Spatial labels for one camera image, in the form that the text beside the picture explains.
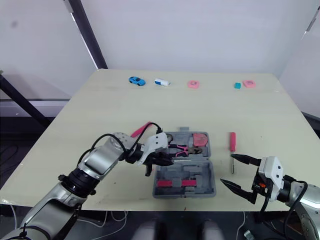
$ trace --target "pliers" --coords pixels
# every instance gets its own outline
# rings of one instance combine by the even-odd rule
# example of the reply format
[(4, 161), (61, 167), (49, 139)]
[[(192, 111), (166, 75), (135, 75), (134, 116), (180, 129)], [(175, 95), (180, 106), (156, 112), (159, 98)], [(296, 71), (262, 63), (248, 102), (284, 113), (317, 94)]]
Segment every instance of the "pliers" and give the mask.
[(177, 157), (187, 157), (189, 154), (200, 154), (202, 153), (202, 148), (193, 146), (188, 147), (187, 145), (177, 145), (177, 144), (169, 144), (169, 149), (180, 149), (182, 151), (176, 153), (169, 153), (169, 157), (177, 158)]

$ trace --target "pink object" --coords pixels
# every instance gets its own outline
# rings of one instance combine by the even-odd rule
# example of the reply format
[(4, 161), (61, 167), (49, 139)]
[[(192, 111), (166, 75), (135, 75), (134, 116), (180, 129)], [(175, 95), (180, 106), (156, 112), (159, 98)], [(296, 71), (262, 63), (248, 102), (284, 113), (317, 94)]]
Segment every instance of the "pink object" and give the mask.
[(244, 80), (242, 82), (246, 88), (253, 89), (256, 87), (256, 82), (253, 80)]
[(151, 122), (148, 121), (145, 125), (143, 125), (143, 126), (140, 127), (138, 130), (136, 130), (134, 133), (132, 133), (130, 137), (135, 138), (135, 137), (137, 137), (138, 135), (140, 135), (140, 134), (142, 133), (142, 131), (145, 129), (146, 125), (149, 124), (149, 123), (151, 123)]
[(188, 81), (188, 87), (192, 89), (199, 88), (199, 81), (195, 81), (195, 80)]
[(208, 137), (204, 133), (193, 134), (193, 146), (204, 147), (208, 143)]
[(157, 181), (156, 186), (158, 188), (172, 187), (172, 181), (170, 181), (170, 180), (159, 180), (159, 181)]
[(197, 186), (197, 180), (182, 180), (181, 183), (182, 187), (196, 187)]
[(236, 151), (236, 133), (230, 132), (230, 152)]

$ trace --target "robotic arm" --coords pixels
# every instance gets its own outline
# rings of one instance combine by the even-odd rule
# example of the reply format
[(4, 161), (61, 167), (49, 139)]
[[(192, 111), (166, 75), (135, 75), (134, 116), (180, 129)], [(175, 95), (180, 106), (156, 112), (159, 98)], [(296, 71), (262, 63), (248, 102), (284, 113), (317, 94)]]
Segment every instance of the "robotic arm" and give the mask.
[[(223, 180), (233, 193), (247, 199), (252, 204), (256, 203), (257, 195), (265, 196), (265, 204), (261, 211), (267, 207), (269, 202), (281, 201), (290, 207), (288, 214), (296, 211), (300, 218), (303, 234), (307, 240), (319, 240), (320, 236), (320, 188), (297, 181), (294, 178), (283, 175), (283, 167), (279, 159), (275, 156), (257, 159), (248, 155), (232, 154), (236, 160), (244, 164), (253, 164), (258, 167), (252, 184), (252, 192), (241, 189), (241, 186)], [(283, 232), (278, 232), (288, 239), (286, 234), (286, 221), (284, 222)]]
[(96, 193), (97, 184), (119, 161), (125, 159), (131, 164), (146, 165), (146, 176), (151, 174), (152, 164), (173, 164), (172, 158), (161, 152), (168, 147), (164, 132), (149, 137), (145, 144), (136, 145), (135, 139), (122, 132), (116, 132), (114, 136), (122, 144), (110, 137), (104, 145), (84, 157), (68, 176), (60, 175), (60, 182), (27, 213), (21, 226), (2, 240), (64, 239), (78, 219), (88, 195)]

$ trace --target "pink pliers handle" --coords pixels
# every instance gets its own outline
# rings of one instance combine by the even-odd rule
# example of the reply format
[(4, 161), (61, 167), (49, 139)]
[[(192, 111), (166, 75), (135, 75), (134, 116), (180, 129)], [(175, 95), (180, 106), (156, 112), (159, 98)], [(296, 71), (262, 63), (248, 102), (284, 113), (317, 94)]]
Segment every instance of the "pink pliers handle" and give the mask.
[(177, 145), (177, 144), (170, 144), (168, 146), (169, 149), (180, 149), (182, 151), (171, 153), (169, 154), (170, 157), (177, 158), (177, 157), (187, 157), (189, 155), (188, 146), (187, 145)]

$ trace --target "tool case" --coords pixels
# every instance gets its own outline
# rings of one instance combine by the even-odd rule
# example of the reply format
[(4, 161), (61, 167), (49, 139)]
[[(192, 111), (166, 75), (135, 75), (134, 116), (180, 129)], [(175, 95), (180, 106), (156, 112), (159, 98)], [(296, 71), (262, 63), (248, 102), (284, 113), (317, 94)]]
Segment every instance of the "tool case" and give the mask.
[[(211, 150), (207, 132), (189, 131), (181, 127), (180, 131), (165, 132), (172, 136), (172, 145), (194, 146), (194, 134), (204, 134), (207, 137), (201, 153), (188, 156), (173, 157), (173, 165), (156, 166), (153, 197), (154, 198), (204, 198), (214, 197), (217, 193), (214, 168), (210, 161)], [(167, 154), (177, 153), (177, 149), (168, 148)]]

